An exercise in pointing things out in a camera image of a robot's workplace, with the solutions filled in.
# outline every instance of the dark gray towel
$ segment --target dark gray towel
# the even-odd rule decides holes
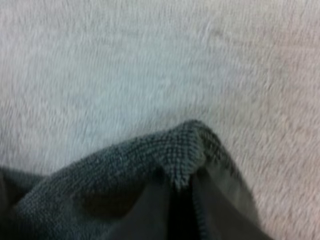
[[[192,120],[100,150],[50,176],[2,169],[0,234],[109,239],[156,170],[179,192],[200,168],[207,169],[240,213],[258,224],[253,198],[229,154],[206,125]]]

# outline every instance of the white carpet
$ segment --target white carpet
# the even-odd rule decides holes
[[[266,232],[320,239],[319,1],[0,0],[1,165],[47,174],[191,118]]]

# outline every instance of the gray cloth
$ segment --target gray cloth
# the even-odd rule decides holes
[[[276,239],[320,239],[319,0],[0,0],[0,165],[206,122]]]
[[[2,228],[24,239],[108,239],[157,169],[181,191],[199,168],[258,224],[250,191],[218,137],[191,120],[100,150],[50,176],[3,169],[4,182],[21,196],[2,214]]]

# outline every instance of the dark fabric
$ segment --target dark fabric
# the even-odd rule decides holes
[[[203,239],[271,240],[230,204],[205,169],[192,178],[192,189],[203,234],[208,236]]]
[[[102,149],[50,176],[3,168],[0,237],[160,240],[184,226],[196,236],[202,226],[191,179],[199,169],[206,169],[239,214],[258,224],[250,191],[230,155],[206,125],[191,120]],[[144,232],[137,231],[143,226],[148,226]]]

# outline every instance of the floor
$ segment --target floor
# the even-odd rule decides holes
[[[0,0],[0,164],[49,174],[199,119],[276,240],[320,239],[316,0]]]

